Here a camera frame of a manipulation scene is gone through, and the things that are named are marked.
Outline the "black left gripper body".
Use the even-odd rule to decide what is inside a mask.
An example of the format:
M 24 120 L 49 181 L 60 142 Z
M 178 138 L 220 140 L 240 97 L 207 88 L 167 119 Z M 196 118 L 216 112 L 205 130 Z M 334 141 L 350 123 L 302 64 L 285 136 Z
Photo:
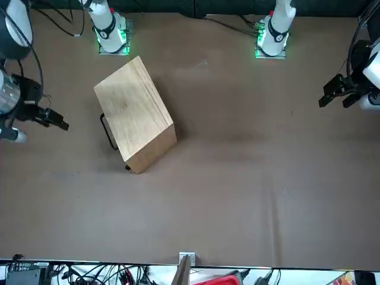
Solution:
M 368 64 L 371 54 L 371 43 L 368 40 L 358 40 L 351 50 L 347 60 L 349 71 L 347 72 L 347 89 L 350 94 L 356 93 L 357 89 L 368 81 L 363 75 L 363 70 Z

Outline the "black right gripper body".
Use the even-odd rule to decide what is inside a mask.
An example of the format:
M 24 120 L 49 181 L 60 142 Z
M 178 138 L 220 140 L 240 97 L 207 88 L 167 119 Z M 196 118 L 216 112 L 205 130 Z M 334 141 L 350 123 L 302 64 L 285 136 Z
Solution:
M 36 81 L 12 75 L 12 79 L 20 89 L 20 99 L 16 104 L 14 117 L 19 121 L 43 121 L 46 119 L 46 109 L 39 106 L 43 97 L 42 86 Z

